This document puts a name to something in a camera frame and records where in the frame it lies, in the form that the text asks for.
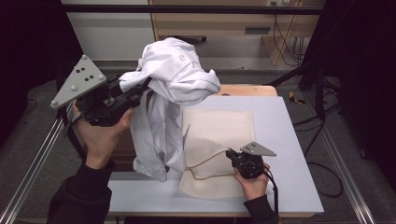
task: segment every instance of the table surface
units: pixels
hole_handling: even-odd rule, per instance
[[[252,111],[257,142],[277,154],[273,158],[264,157],[264,160],[271,165],[278,186],[279,214],[282,217],[311,217],[322,213],[321,201],[283,98],[274,96],[274,90],[269,92],[269,96],[213,95],[189,108]],[[170,170],[168,180],[161,183],[139,173],[114,173],[109,182],[109,187],[113,190],[109,215],[248,216],[248,211],[243,205],[245,199],[242,197],[208,200],[180,192],[177,187],[181,176],[182,173]],[[271,190],[268,191],[268,200],[271,205],[274,204],[274,194]]]

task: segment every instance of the white tabletop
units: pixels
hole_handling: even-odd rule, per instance
[[[312,176],[283,101],[277,96],[210,96],[189,107],[253,112],[257,142],[276,157],[264,157],[279,192],[282,217],[310,217],[323,212]],[[198,199],[178,190],[182,173],[169,171],[161,183],[138,173],[114,173],[108,186],[113,190],[109,214],[128,216],[244,217],[244,198]],[[274,194],[268,191],[274,204]]]

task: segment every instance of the white cloth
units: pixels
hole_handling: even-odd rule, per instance
[[[228,147],[240,147],[255,141],[253,114],[250,111],[183,110],[186,171],[180,191],[200,198],[243,196],[234,178]]]
[[[183,138],[177,124],[180,105],[200,103],[219,92],[220,83],[213,70],[207,73],[202,69],[195,47],[175,38],[147,45],[136,71],[120,77],[120,87],[128,91],[148,77],[152,77],[148,86],[156,94],[146,109],[146,91],[134,109],[134,169],[164,182],[165,165],[180,172],[185,169]]]

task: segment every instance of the person's arm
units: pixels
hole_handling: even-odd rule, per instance
[[[128,129],[131,116],[129,109],[112,127],[91,126],[84,119],[75,123],[88,149],[87,160],[53,196],[47,223],[104,223],[111,199],[107,184],[115,166],[109,160],[120,134]]]
[[[272,210],[267,200],[268,177],[264,174],[254,179],[244,179],[234,168],[235,179],[241,184],[247,201],[245,207],[250,213],[252,224],[277,224],[279,216]]]

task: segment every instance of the human hand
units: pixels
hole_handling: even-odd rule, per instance
[[[270,169],[270,165],[264,163],[265,172]],[[265,174],[259,175],[254,179],[245,179],[241,176],[238,169],[233,168],[235,171],[235,179],[241,184],[244,191],[245,198],[249,201],[259,198],[267,193],[268,177]]]
[[[75,102],[73,102],[73,112],[76,115],[78,108]],[[130,126],[132,114],[132,109],[128,109],[120,121],[111,127],[92,126],[85,119],[79,119],[74,124],[88,149],[85,162],[88,167],[92,169],[106,167],[114,148],[120,140],[121,133]]]

